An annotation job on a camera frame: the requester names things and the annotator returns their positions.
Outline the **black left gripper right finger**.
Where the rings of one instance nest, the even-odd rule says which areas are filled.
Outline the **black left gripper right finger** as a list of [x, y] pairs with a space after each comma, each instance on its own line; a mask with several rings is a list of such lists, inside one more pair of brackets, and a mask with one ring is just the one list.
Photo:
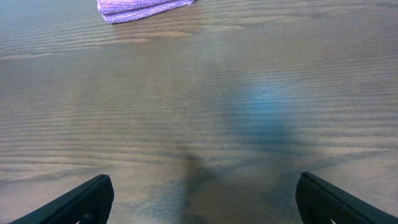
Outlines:
[[397, 217], [310, 172], [301, 173], [295, 200], [304, 224], [397, 224]]

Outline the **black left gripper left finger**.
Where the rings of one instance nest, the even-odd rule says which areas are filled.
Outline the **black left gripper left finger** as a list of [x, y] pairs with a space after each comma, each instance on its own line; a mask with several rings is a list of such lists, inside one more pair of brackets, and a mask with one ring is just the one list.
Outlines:
[[100, 174], [10, 224], [106, 224], [113, 200], [110, 176]]

